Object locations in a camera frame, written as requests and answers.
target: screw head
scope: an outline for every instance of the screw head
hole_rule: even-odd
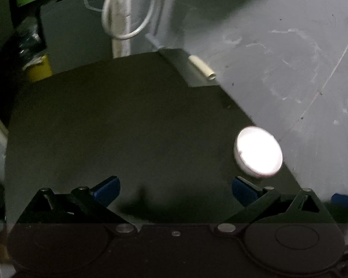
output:
[[[171,233],[171,235],[172,236],[175,236],[175,237],[177,237],[177,236],[180,236],[180,232],[179,231],[173,231],[172,233]]]
[[[119,233],[130,233],[134,231],[134,226],[132,224],[118,224],[116,231]]]
[[[232,233],[236,230],[236,226],[234,224],[220,224],[218,230],[223,233]]]

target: yellow object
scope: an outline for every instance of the yellow object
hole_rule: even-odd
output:
[[[50,67],[48,56],[44,55],[41,57],[41,63],[28,67],[27,75],[29,76],[29,80],[32,82],[52,76],[53,71]]]
[[[201,73],[208,79],[212,80],[216,78],[215,72],[210,68],[202,59],[197,55],[191,55],[188,57],[189,61],[201,71]]]

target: looped white hose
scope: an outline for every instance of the looped white hose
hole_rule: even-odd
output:
[[[112,25],[110,22],[110,17],[112,13],[112,0],[105,0],[102,8],[102,26],[107,34],[109,34],[112,38],[116,40],[128,40],[132,37],[138,35],[149,23],[151,20],[153,11],[155,9],[156,0],[151,0],[149,4],[149,9],[146,18],[142,22],[142,24],[133,32],[128,34],[114,34],[112,30]]]

